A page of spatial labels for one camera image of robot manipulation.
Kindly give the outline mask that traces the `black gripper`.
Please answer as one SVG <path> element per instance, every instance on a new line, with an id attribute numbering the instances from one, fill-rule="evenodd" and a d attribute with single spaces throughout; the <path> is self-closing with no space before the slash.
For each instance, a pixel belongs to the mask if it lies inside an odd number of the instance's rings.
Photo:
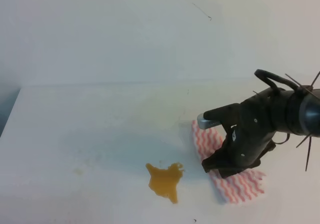
<path id="1" fill-rule="evenodd" d="M 202 160 L 204 171 L 216 170 L 225 179 L 259 166 L 261 157 L 276 146 L 275 133 L 292 132 L 287 114 L 291 96 L 291 91 L 280 89 L 275 94 L 268 88 L 241 103 L 199 114 L 200 129 L 222 125 L 226 130 L 223 148 Z"/>

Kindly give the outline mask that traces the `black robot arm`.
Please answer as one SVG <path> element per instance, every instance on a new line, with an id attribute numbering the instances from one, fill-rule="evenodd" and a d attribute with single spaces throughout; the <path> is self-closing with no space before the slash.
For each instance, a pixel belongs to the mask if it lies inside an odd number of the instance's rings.
<path id="1" fill-rule="evenodd" d="M 198 115 L 200 129 L 221 125 L 226 132 L 222 146 L 202 161 L 204 171 L 217 170 L 222 178 L 227 178 L 259 166 L 261 158 L 276 147 L 276 132 L 319 137 L 319 93 L 318 89 L 280 89 L 275 93 L 268 88 L 241 103 Z"/>

